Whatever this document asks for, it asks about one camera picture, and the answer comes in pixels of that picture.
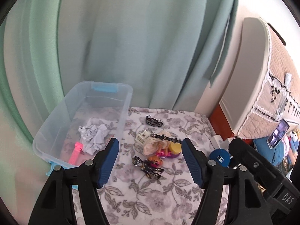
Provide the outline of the white plastic toy crate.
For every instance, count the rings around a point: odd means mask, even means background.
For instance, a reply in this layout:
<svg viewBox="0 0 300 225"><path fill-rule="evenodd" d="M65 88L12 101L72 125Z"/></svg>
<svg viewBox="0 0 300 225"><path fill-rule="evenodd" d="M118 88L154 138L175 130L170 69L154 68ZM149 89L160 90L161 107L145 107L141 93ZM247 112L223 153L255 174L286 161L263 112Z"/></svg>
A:
<svg viewBox="0 0 300 225"><path fill-rule="evenodd" d="M144 147L147 139L149 139L151 136L151 132L147 130L142 130L139 132L135 137L135 142L140 145L141 147Z"/></svg>

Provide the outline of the green curtain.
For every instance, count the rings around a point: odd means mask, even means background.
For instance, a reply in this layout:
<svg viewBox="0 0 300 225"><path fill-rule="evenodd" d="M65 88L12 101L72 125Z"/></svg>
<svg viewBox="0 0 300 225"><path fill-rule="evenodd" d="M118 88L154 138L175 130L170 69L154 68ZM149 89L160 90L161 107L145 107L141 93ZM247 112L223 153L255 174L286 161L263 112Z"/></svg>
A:
<svg viewBox="0 0 300 225"><path fill-rule="evenodd" d="M195 110L222 71L238 0L1 0L1 121L32 143L77 83L133 107Z"/></svg>

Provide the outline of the white bed headboard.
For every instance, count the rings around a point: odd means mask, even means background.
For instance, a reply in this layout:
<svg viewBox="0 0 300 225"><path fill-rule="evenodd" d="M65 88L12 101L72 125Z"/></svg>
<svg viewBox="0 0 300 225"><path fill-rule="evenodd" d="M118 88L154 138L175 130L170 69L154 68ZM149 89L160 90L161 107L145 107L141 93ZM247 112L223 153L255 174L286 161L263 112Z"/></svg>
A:
<svg viewBox="0 0 300 225"><path fill-rule="evenodd" d="M266 23L261 18L245 18L235 67L219 102L231 131L240 138L244 138L241 128L258 99L268 71L269 47Z"/></svg>

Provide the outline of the blonde doll cream dress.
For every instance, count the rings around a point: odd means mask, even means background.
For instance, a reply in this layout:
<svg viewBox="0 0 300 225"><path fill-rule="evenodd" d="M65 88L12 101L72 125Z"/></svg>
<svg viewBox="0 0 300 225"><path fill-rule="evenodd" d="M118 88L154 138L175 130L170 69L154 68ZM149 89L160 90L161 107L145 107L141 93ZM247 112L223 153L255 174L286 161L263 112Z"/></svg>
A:
<svg viewBox="0 0 300 225"><path fill-rule="evenodd" d="M151 156L158 151L165 151L169 148L171 141L160 140L157 138L147 138L143 145L143 155Z"/></svg>

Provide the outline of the clear plastic storage bin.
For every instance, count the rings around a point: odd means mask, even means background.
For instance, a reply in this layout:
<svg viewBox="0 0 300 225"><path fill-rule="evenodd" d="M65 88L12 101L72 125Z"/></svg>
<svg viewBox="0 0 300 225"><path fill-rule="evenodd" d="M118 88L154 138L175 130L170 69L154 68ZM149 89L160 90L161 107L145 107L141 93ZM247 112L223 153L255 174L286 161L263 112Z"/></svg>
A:
<svg viewBox="0 0 300 225"><path fill-rule="evenodd" d="M133 88L121 83L84 81L76 84L54 108L33 141L34 153L65 169L92 159L81 151L75 165L68 163L76 142L80 142L80 126L100 125L109 129L105 147L111 138L122 139Z"/></svg>

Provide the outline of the smartphone on stand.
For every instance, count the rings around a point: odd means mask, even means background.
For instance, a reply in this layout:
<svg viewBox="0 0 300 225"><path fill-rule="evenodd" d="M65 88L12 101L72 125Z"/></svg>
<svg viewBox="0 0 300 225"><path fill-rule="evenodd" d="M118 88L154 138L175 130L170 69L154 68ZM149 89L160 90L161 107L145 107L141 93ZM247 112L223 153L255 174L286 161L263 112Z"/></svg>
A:
<svg viewBox="0 0 300 225"><path fill-rule="evenodd" d="M270 149L274 149L290 128L286 120L282 119L272 134L268 137L267 143Z"/></svg>

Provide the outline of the floral grey white blanket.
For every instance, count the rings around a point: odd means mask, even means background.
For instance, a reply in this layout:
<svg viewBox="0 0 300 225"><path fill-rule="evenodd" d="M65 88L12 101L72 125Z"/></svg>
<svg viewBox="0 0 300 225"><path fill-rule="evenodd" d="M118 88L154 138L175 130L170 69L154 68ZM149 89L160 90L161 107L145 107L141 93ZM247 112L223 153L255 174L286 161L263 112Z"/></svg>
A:
<svg viewBox="0 0 300 225"><path fill-rule="evenodd" d="M163 127L146 124L146 116L163 122ZM142 155L135 142L139 132L147 130L170 137L190 138L193 145L209 155L215 132L208 118L182 110L133 108L128 111L114 170L108 183L98 190L110 224L190 224L203 191L193 182L182 155L163 161L159 179L147 178L132 164L132 157Z"/></svg>

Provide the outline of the black flower headband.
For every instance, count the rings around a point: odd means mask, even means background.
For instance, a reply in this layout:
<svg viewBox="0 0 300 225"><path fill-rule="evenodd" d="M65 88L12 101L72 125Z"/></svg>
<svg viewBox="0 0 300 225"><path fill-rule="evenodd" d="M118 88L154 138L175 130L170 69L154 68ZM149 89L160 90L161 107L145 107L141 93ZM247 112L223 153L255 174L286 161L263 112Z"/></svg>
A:
<svg viewBox="0 0 300 225"><path fill-rule="evenodd" d="M156 133L151 133L151 137L155 138L155 139L160 139L161 141L170 141L170 142L179 143L179 144L182 143L182 141L180 139L167 137L166 135L158 135Z"/></svg>

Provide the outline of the blue ball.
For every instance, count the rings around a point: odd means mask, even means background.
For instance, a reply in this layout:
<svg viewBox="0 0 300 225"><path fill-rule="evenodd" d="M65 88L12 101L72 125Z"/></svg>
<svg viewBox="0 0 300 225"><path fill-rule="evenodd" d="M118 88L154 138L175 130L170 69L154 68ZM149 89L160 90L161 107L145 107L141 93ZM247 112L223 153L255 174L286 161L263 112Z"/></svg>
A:
<svg viewBox="0 0 300 225"><path fill-rule="evenodd" d="M209 159L214 160L222 167L228 167L230 163L230 154L227 150L219 148L210 153Z"/></svg>

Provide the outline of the pink hair roller clip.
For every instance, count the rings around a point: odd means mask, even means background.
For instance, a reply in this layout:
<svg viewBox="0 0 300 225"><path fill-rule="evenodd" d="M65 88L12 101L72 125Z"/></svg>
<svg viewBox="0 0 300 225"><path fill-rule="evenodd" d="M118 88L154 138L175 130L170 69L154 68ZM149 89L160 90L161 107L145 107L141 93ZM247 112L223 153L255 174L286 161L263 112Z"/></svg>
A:
<svg viewBox="0 0 300 225"><path fill-rule="evenodd" d="M80 142L76 142L75 145L74 145L73 152L72 152L72 154L69 158L69 161L68 161L69 164L71 164L71 165L76 164L76 161L78 160L82 149L83 149L83 144L80 143Z"/></svg>

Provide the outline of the small orange pink doll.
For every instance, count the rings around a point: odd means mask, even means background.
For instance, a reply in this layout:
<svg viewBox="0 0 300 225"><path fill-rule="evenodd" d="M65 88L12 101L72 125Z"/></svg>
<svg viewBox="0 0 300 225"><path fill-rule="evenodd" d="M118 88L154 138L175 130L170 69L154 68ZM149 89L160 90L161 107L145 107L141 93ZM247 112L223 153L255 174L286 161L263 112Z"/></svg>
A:
<svg viewBox="0 0 300 225"><path fill-rule="evenodd" d="M148 160L151 162L151 167L159 168L163 165L163 160L157 155L150 156Z"/></svg>

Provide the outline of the yellow purple sponge cylinder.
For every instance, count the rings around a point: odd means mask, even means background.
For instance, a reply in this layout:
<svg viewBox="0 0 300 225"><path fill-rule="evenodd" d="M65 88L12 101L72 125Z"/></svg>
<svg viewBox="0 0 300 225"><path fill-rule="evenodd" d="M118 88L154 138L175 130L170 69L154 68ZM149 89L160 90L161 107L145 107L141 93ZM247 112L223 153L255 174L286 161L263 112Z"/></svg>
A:
<svg viewBox="0 0 300 225"><path fill-rule="evenodd" d="M182 145L180 143L171 142L168 147L168 158L177 158L182 152Z"/></svg>

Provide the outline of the black silver action figure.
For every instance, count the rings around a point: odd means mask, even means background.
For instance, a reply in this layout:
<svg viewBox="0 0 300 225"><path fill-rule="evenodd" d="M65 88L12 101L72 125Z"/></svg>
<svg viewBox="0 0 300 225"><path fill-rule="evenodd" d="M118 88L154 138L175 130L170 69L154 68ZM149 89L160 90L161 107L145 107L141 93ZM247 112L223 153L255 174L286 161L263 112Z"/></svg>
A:
<svg viewBox="0 0 300 225"><path fill-rule="evenodd" d="M132 157L132 164L136 167L140 167L140 170L142 170L148 179L152 179L152 177L160 179L162 177L161 174L165 171L164 169L157 167L153 161L148 159L142 160L138 156Z"/></svg>

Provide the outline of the beige quilted lace cover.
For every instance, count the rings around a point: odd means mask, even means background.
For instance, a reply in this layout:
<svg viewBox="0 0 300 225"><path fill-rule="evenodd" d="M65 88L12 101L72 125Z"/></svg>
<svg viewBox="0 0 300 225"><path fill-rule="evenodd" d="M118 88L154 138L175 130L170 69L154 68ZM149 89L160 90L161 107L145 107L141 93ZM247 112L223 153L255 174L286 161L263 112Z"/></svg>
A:
<svg viewBox="0 0 300 225"><path fill-rule="evenodd" d="M299 75L279 37L266 25L271 58L261 92L241 128L242 139L266 137L282 119L293 128L299 125Z"/></svg>

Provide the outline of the white paper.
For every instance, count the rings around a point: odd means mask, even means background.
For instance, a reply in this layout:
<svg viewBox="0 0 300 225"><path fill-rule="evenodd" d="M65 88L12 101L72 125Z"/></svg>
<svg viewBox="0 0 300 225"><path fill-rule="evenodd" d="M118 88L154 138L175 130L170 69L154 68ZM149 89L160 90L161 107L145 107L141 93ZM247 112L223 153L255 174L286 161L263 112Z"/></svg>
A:
<svg viewBox="0 0 300 225"><path fill-rule="evenodd" d="M80 142L83 144L82 151L88 155L94 155L105 147L105 138L109 133L107 126L91 124L89 126L80 126Z"/></svg>

